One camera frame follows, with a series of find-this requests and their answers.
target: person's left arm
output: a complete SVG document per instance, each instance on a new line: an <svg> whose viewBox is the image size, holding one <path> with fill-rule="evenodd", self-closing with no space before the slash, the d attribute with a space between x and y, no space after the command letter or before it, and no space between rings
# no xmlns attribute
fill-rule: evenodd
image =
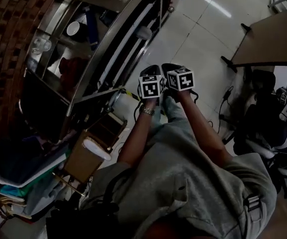
<svg viewBox="0 0 287 239"><path fill-rule="evenodd" d="M145 107L155 109L156 100L147 99ZM135 166L144 155L143 150L147 141L152 116L140 113L128 139L125 141L117 162L125 162L130 166Z"/></svg>

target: person's right arm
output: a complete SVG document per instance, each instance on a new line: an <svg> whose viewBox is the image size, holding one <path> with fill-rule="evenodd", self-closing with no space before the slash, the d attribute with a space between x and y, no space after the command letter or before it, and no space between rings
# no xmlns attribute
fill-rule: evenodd
<svg viewBox="0 0 287 239"><path fill-rule="evenodd" d="M227 152L221 138L209 125L198 107L194 104L190 91L180 91L177 93L185 114L188 117L195 138L200 148L219 167L223 167L232 156Z"/></svg>

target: shirt sleeve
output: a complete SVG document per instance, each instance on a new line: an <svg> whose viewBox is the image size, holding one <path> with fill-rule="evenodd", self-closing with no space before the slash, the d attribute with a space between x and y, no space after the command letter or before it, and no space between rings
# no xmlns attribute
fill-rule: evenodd
<svg viewBox="0 0 287 239"><path fill-rule="evenodd" d="M233 157L224 167L242 180L246 189L258 195L267 207L267 217L274 212L277 192L266 167L258 153L248 153Z"/></svg>
<svg viewBox="0 0 287 239"><path fill-rule="evenodd" d="M124 170L130 168L127 163L118 162L94 173L93 182L90 188L89 198L82 204L81 209L86 209L93 199L102 198L109 182Z"/></svg>

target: brick wall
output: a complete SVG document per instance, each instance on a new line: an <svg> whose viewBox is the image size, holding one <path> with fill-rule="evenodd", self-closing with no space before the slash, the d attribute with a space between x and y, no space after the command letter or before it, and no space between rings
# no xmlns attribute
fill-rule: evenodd
<svg viewBox="0 0 287 239"><path fill-rule="evenodd" d="M0 137L18 109L25 55L53 0L0 0Z"/></svg>

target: person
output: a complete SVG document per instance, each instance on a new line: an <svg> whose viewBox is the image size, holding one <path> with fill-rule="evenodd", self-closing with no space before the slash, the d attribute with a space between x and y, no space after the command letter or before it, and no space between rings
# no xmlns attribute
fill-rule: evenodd
<svg viewBox="0 0 287 239"><path fill-rule="evenodd" d="M89 198L102 197L113 178L132 168L113 193L123 238L256 238L277 198L259 154L231 156L190 92L176 98L186 116L165 94L166 124L156 99L145 101L117 163L95 173Z"/></svg>

